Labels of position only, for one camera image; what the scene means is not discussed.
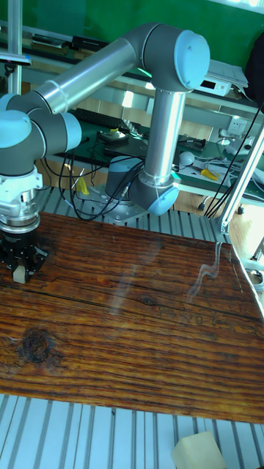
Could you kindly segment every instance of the small cube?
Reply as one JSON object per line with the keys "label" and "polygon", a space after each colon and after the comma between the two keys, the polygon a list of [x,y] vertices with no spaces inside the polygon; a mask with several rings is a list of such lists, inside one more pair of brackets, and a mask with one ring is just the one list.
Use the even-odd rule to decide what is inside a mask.
{"label": "small cube", "polygon": [[181,438],[172,451],[177,469],[226,469],[223,456],[211,432]]}
{"label": "small cube", "polygon": [[26,283],[26,269],[23,265],[17,266],[17,268],[13,272],[13,281],[19,283],[19,284],[25,284]]}

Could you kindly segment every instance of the wall socket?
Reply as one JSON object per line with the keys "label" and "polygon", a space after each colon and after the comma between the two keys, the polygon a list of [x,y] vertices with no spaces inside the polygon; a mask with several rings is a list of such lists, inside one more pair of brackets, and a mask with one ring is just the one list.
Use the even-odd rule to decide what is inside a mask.
{"label": "wall socket", "polygon": [[239,117],[232,117],[227,133],[230,136],[240,136],[246,127],[246,120],[240,119]]}

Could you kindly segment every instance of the keyboard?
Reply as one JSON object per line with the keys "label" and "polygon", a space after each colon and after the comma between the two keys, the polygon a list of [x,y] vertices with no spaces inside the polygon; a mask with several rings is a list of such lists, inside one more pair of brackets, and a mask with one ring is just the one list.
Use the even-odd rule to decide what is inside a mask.
{"label": "keyboard", "polygon": [[108,127],[109,129],[118,128],[118,130],[123,133],[138,133],[137,127],[139,124],[120,119],[119,117],[106,116],[105,114],[100,114],[98,112],[88,111],[81,108],[76,109],[74,111],[74,115],[82,122],[101,125],[102,127]]}

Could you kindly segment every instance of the wooden board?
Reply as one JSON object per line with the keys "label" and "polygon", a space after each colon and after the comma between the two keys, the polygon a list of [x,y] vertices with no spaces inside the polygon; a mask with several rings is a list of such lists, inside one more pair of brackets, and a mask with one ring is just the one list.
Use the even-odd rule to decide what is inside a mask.
{"label": "wooden board", "polygon": [[38,232],[41,273],[0,267],[0,392],[264,423],[263,317],[230,245],[49,214]]}

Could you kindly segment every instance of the silver metal tube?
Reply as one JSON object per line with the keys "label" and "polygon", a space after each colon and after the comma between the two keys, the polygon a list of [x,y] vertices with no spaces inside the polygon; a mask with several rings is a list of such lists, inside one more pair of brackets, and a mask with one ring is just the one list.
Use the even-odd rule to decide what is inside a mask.
{"label": "silver metal tube", "polygon": [[169,179],[185,101],[186,93],[156,90],[144,173],[157,185]]}
{"label": "silver metal tube", "polygon": [[67,112],[75,104],[133,68],[136,60],[133,46],[126,39],[119,38],[54,80],[46,81],[35,91],[43,96],[54,114]]}
{"label": "silver metal tube", "polygon": [[227,233],[229,223],[232,220],[232,216],[235,212],[235,208],[242,198],[243,193],[246,190],[246,186],[249,184],[251,176],[261,158],[264,151],[264,121],[260,127],[260,130],[254,140],[252,148],[249,151],[249,155],[245,160],[241,173],[239,174],[235,185],[230,193],[227,200],[223,213],[219,217],[219,223],[221,225],[221,232]]}
{"label": "silver metal tube", "polygon": [[[8,0],[8,52],[22,54],[23,0]],[[8,78],[8,92],[21,94],[22,67],[18,65]]]}

